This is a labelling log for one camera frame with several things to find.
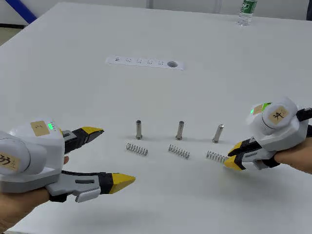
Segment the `steel pin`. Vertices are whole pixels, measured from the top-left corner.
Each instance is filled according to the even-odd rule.
[[[136,139],[142,139],[142,127],[141,127],[141,120],[136,121]]]
[[[215,132],[214,138],[213,138],[213,143],[219,143],[219,139],[222,133],[222,130],[224,128],[223,124],[220,124]]]
[[[179,127],[177,129],[177,134],[176,134],[176,137],[175,137],[177,140],[182,140],[183,127],[184,127],[184,122],[180,121],[179,122]]]

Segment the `floor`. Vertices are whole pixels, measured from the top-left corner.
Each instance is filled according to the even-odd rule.
[[[15,29],[15,28],[0,28],[0,46],[3,43],[5,43],[7,40],[12,38],[19,31],[20,29]]]

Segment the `green bottle label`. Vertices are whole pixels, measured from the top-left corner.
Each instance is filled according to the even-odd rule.
[[[245,13],[245,14],[252,14],[254,12],[256,5],[257,5],[257,0],[256,1],[244,0],[242,4],[242,8],[240,9],[240,12]]]

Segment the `metal spring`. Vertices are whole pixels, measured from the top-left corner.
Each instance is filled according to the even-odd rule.
[[[126,144],[126,149],[129,151],[135,152],[139,155],[144,155],[144,156],[147,156],[147,153],[148,153],[148,150],[146,148],[143,148],[141,146],[134,145],[131,143]]]
[[[206,158],[209,158],[209,159],[216,161],[216,162],[224,163],[229,157],[217,154],[217,153],[212,152],[212,151],[208,151]]]
[[[178,147],[176,147],[175,145],[169,145],[168,151],[179,155],[185,159],[188,159],[190,157],[190,152],[186,151],[186,150],[182,150]]]

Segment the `human hand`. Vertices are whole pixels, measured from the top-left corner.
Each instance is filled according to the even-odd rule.
[[[12,228],[26,217],[34,208],[47,202],[50,198],[45,188],[26,192],[24,194],[0,193],[0,234]]]
[[[291,149],[278,152],[274,159],[276,162],[288,164],[293,168],[312,174],[312,137]]]

